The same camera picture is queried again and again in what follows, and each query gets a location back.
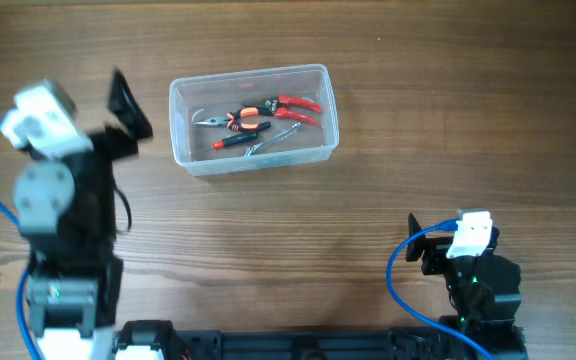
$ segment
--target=white robot part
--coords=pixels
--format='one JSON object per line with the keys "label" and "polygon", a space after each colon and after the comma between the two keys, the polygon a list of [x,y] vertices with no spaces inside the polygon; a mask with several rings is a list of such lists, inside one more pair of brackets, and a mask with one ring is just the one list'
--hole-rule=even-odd
{"label": "white robot part", "polygon": [[126,350],[117,351],[115,360],[164,360],[161,350],[154,351],[150,346],[128,346]]}
{"label": "white robot part", "polygon": [[492,219],[486,209],[468,209],[457,212],[457,225],[452,245],[446,256],[481,256],[490,243],[492,234]]}
{"label": "white robot part", "polygon": [[44,80],[22,89],[15,104],[0,126],[15,148],[30,144],[49,159],[93,148],[74,122],[74,103],[57,83]]}
{"label": "white robot part", "polygon": [[46,329],[37,345],[46,360],[107,360],[113,338],[112,327],[95,329],[89,339],[82,339],[78,329]]}

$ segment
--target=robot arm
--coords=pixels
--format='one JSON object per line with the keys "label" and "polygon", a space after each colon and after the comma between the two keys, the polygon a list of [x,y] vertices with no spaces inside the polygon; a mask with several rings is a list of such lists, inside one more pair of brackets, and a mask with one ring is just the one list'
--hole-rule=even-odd
{"label": "robot arm", "polygon": [[115,71],[108,108],[115,127],[84,134],[74,103],[51,81],[15,96],[1,131],[34,160],[18,177],[19,233],[31,247],[26,300],[30,328],[50,359],[107,359],[112,351],[123,262],[112,163],[138,153],[150,123]]}

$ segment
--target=wooden table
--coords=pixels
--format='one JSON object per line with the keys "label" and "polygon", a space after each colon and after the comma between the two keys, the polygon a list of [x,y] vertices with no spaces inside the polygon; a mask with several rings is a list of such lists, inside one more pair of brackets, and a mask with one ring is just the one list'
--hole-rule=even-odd
{"label": "wooden table", "polygon": [[[176,78],[328,67],[341,144],[329,161],[193,178],[171,152]],[[488,207],[498,253],[521,265],[531,359],[576,359],[576,5],[295,2],[0,7],[0,114],[23,85],[57,79],[86,129],[123,70],[154,140],[116,166],[134,230],[117,323],[171,319],[225,331],[416,324],[384,270],[406,236]],[[27,158],[0,137],[11,206]],[[118,210],[119,226],[125,224]],[[0,359],[27,359],[14,289],[28,246],[0,215]],[[395,264],[430,317],[453,313],[440,277]]]}

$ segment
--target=plastic storage box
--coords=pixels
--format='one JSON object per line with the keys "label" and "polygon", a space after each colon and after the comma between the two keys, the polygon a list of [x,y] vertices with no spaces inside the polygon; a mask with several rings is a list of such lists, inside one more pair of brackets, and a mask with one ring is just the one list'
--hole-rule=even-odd
{"label": "plastic storage box", "polygon": [[[318,126],[302,124],[294,134],[273,142],[249,157],[248,146],[290,128],[296,120],[270,116],[244,118],[244,123],[271,121],[255,141],[213,150],[211,145],[238,132],[225,127],[191,125],[213,116],[225,116],[243,103],[272,96],[308,99],[322,107],[321,114],[299,107],[291,110],[313,117]],[[177,79],[170,84],[170,133],[177,163],[194,176],[263,169],[327,160],[339,144],[335,98],[323,65],[301,65],[221,75]]]}

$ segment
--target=red and black screwdriver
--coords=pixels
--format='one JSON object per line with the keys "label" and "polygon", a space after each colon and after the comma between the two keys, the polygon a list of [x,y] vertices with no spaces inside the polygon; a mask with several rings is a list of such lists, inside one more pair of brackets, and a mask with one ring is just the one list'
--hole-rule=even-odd
{"label": "red and black screwdriver", "polygon": [[221,141],[212,144],[213,150],[223,149],[228,146],[233,146],[237,144],[243,144],[245,142],[256,140],[259,137],[259,133],[256,132],[244,132],[241,134],[229,136]]}

